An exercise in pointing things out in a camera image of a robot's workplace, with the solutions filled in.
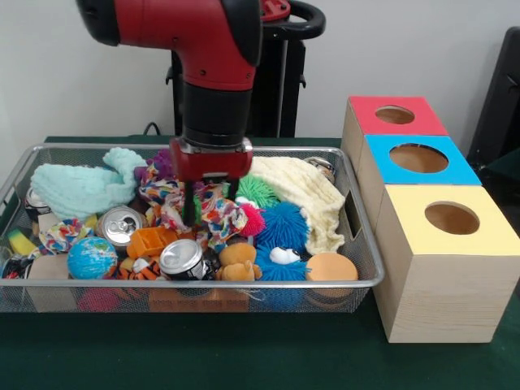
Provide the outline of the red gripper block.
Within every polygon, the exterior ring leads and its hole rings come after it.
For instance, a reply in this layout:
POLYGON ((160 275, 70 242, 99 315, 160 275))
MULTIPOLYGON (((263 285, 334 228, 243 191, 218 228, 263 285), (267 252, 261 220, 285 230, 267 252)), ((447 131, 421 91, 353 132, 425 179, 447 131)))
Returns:
POLYGON ((231 149, 208 149, 190 145, 183 138, 171 138, 170 152, 172 171, 184 181, 183 223, 187 227, 195 224, 193 182, 204 179, 227 180, 226 198, 234 201, 239 189, 240 178, 246 176, 253 161, 254 148, 248 138, 231 149))

